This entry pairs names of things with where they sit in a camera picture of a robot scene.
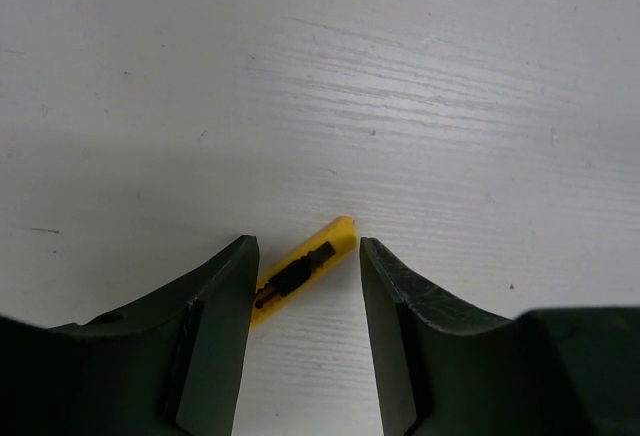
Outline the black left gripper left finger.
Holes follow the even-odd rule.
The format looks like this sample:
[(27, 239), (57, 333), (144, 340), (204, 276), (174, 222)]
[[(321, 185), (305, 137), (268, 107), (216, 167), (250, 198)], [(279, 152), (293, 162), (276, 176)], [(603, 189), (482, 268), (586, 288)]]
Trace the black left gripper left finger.
[(86, 324), (1, 320), (5, 435), (228, 435), (259, 265), (242, 236)]

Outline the yellow black pen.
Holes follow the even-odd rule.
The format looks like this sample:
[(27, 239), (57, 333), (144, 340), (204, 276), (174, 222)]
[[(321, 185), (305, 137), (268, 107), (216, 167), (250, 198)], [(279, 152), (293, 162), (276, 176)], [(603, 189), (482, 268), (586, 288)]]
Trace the yellow black pen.
[(288, 253), (259, 279), (250, 328), (255, 329), (320, 281), (356, 248), (352, 217), (339, 216)]

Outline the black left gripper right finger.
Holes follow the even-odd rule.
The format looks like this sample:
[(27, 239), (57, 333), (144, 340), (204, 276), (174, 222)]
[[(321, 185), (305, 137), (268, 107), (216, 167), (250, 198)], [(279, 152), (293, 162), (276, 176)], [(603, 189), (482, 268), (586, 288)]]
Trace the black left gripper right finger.
[(360, 244), (387, 435), (635, 435), (639, 311), (534, 309), (508, 319)]

